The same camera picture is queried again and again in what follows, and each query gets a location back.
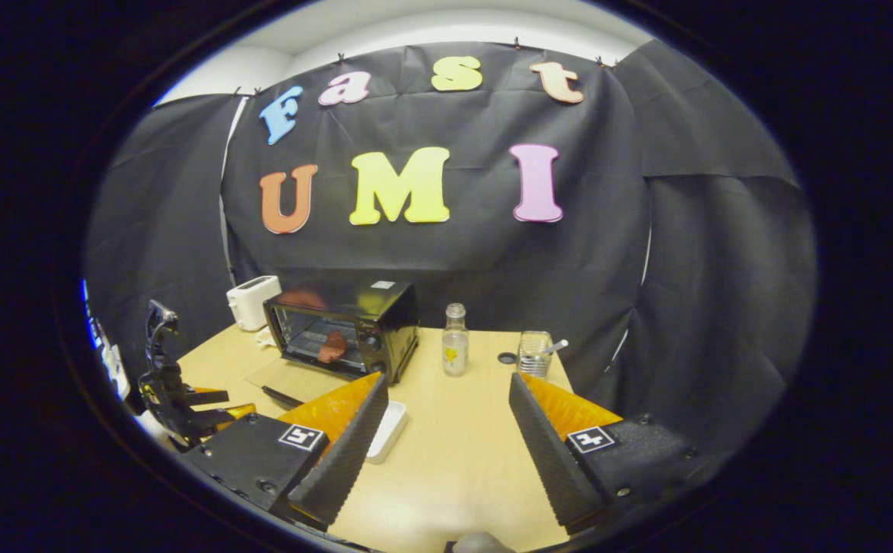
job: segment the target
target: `white tray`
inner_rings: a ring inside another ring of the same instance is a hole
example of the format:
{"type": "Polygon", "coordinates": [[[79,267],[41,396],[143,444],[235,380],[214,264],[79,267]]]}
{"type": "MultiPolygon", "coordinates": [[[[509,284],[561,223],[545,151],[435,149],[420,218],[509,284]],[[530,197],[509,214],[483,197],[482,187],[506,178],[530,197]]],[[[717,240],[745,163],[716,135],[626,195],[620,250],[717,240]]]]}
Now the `white tray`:
{"type": "Polygon", "coordinates": [[[405,403],[388,400],[382,424],[379,424],[379,430],[375,432],[375,438],[372,440],[372,447],[368,449],[366,461],[375,463],[375,465],[384,461],[398,435],[405,428],[406,418],[405,403]]]}

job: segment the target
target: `label sticker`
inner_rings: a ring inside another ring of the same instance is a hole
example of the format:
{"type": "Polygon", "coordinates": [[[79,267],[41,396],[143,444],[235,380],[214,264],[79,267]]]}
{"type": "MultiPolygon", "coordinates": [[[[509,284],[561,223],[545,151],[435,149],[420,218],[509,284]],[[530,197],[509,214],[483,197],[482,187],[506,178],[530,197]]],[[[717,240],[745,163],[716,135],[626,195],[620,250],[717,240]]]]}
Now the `label sticker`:
{"type": "Polygon", "coordinates": [[[311,452],[313,446],[316,445],[316,442],[319,441],[322,435],[323,432],[316,430],[316,428],[306,428],[305,426],[294,424],[283,433],[279,441],[283,444],[292,445],[294,448],[305,449],[311,452]]]}
{"type": "Polygon", "coordinates": [[[594,452],[597,449],[617,444],[614,438],[611,438],[607,432],[604,432],[603,428],[598,426],[573,432],[569,434],[569,440],[581,454],[587,454],[588,452],[594,452]]]}

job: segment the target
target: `foam letter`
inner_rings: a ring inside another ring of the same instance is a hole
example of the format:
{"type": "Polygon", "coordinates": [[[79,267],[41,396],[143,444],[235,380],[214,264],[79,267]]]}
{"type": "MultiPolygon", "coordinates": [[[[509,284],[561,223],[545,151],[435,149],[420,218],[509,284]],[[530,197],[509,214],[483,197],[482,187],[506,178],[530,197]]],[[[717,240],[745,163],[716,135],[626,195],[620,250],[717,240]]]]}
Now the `foam letter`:
{"type": "Polygon", "coordinates": [[[368,97],[368,83],[372,80],[372,74],[366,71],[345,73],[330,81],[330,88],[320,95],[320,105],[354,104],[368,97]]]}
{"type": "Polygon", "coordinates": [[[372,151],[351,161],[358,169],[358,203],[351,224],[376,224],[382,214],[375,209],[379,199],[388,220],[397,220],[405,199],[412,202],[405,210],[410,223],[442,223],[449,218],[443,204],[443,164],[449,159],[445,147],[421,147],[412,153],[402,174],[395,174],[385,154],[372,151]]]}
{"type": "Polygon", "coordinates": [[[570,90],[567,81],[568,78],[575,81],[579,77],[572,71],[562,69],[562,64],[548,61],[534,64],[530,69],[541,74],[541,85],[552,98],[564,101],[566,104],[579,104],[583,101],[583,92],[570,90]]]}
{"type": "Polygon", "coordinates": [[[516,220],[555,223],[562,209],[555,204],[552,191],[552,161],[559,157],[554,147],[541,144],[516,144],[509,150],[521,167],[521,202],[514,209],[516,220]]]}
{"type": "Polygon", "coordinates": [[[289,117],[296,115],[296,109],[299,109],[299,105],[296,105],[293,98],[302,93],[303,87],[292,87],[281,97],[275,98],[272,104],[265,106],[265,109],[259,114],[268,125],[268,144],[270,146],[277,143],[281,137],[284,137],[296,126],[296,122],[290,120],[289,117]]]}
{"type": "Polygon", "coordinates": [[[481,61],[471,56],[443,58],[432,65],[432,85],[437,91],[471,91],[480,87],[484,76],[481,61]]]}
{"type": "Polygon", "coordinates": [[[300,165],[293,169],[296,179],[296,207],[292,214],[284,216],[279,209],[279,194],[286,173],[270,173],[259,181],[263,189],[263,223],[275,234],[288,234],[303,228],[309,218],[309,189],[316,175],[316,165],[300,165]]]}

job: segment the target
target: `glass bottle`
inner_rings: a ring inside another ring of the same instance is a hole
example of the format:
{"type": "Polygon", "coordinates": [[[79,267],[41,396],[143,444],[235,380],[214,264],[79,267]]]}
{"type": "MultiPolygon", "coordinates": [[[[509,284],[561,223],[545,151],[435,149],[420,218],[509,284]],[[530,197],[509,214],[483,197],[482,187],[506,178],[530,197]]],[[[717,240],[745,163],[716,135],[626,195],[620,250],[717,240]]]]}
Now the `glass bottle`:
{"type": "Polygon", "coordinates": [[[450,376],[467,371],[470,360],[470,332],[465,317],[467,310],[461,303],[446,306],[446,328],[443,329],[443,370],[450,376]]]}

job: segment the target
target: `ceiling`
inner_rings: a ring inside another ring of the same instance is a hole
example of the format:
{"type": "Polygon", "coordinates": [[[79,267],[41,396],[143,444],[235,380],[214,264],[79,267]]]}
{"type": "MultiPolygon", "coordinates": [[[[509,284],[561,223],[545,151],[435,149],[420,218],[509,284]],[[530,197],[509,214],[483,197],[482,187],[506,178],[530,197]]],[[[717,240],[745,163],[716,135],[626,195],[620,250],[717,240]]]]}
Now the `ceiling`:
{"type": "Polygon", "coordinates": [[[652,39],[622,18],[579,0],[321,0],[264,25],[235,45],[261,46],[296,55],[335,36],[390,18],[439,10],[485,8],[550,15],[617,36],[634,45],[652,39]]]}

